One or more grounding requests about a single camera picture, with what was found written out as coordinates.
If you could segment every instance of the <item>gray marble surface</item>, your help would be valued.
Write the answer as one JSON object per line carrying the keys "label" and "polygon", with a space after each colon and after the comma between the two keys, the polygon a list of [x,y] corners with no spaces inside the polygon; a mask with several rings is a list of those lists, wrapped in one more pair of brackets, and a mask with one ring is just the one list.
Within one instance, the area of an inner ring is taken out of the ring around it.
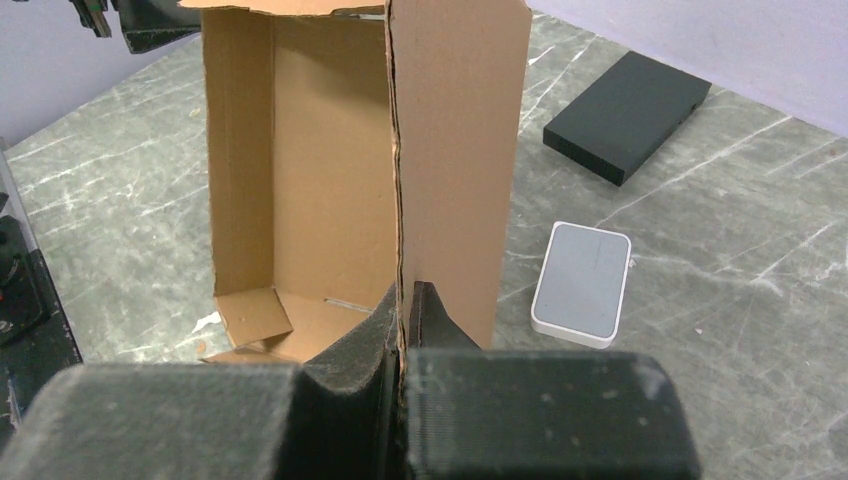
{"label": "gray marble surface", "polygon": [[[574,348],[529,324],[554,221],[625,233],[613,348],[671,374],[706,478],[848,478],[848,140],[714,87],[614,187],[541,129],[624,53],[534,20],[496,346]],[[214,310],[202,82],[195,41],[7,152],[88,361],[227,347],[195,331]]]}

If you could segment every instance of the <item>brown cardboard box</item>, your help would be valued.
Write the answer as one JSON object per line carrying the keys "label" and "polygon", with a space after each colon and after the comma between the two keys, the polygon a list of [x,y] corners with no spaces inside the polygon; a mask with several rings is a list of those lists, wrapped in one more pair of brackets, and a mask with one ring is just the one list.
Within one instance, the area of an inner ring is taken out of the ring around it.
{"label": "brown cardboard box", "polygon": [[306,361],[400,285],[491,342],[530,32],[522,0],[204,8],[216,360]]}

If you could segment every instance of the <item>white wall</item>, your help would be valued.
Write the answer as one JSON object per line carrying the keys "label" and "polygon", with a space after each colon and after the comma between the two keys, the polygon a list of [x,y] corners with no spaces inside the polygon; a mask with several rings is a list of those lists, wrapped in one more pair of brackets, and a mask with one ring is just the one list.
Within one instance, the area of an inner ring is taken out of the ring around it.
{"label": "white wall", "polygon": [[527,0],[538,10],[848,136],[848,0]]}
{"label": "white wall", "polygon": [[101,39],[68,0],[0,0],[0,136],[9,145],[175,48],[131,55],[117,14],[106,15],[115,36]]}

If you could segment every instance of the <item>white device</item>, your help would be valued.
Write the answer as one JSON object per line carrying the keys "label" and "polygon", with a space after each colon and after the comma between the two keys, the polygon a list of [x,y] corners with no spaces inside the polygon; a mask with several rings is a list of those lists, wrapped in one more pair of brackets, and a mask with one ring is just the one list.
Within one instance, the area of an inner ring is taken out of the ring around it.
{"label": "white device", "polygon": [[618,333],[630,249],[627,235],[556,222],[530,310],[533,330],[609,347]]}

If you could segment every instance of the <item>white border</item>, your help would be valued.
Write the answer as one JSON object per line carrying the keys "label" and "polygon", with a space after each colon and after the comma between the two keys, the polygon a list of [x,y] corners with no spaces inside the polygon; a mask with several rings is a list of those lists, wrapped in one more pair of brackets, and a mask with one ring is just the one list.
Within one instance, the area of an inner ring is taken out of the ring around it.
{"label": "white border", "polygon": [[[548,257],[551,253],[551,245],[554,241],[554,234],[556,233],[556,229],[567,225],[569,227],[582,228],[584,230],[593,230],[596,232],[601,232],[609,235],[616,235],[624,238],[627,241],[627,258],[624,263],[624,275],[621,279],[621,293],[618,297],[618,311],[615,314],[615,327],[613,327],[612,334],[609,337],[596,337],[594,335],[590,335],[586,332],[581,332],[579,330],[572,330],[570,328],[565,328],[559,325],[553,325],[551,323],[543,322],[536,317],[536,300],[539,298],[539,287],[542,285],[542,279],[545,275],[545,267],[548,266]],[[586,227],[584,225],[576,225],[574,223],[568,222],[555,222],[554,226],[551,228],[551,238],[548,240],[548,248],[545,250],[545,261],[542,263],[542,271],[539,272],[539,282],[536,284],[536,293],[533,295],[533,305],[530,307],[530,317],[533,319],[530,322],[530,325],[533,327],[533,330],[545,334],[550,335],[552,337],[561,338],[563,340],[568,340],[570,342],[574,342],[580,345],[584,345],[591,348],[596,348],[599,350],[603,350],[609,347],[612,344],[613,339],[618,333],[618,320],[621,317],[621,305],[624,303],[624,286],[627,284],[627,274],[630,270],[630,252],[632,250],[633,244],[630,242],[630,237],[624,235],[623,233],[610,232],[608,230],[601,230],[593,227]]]}

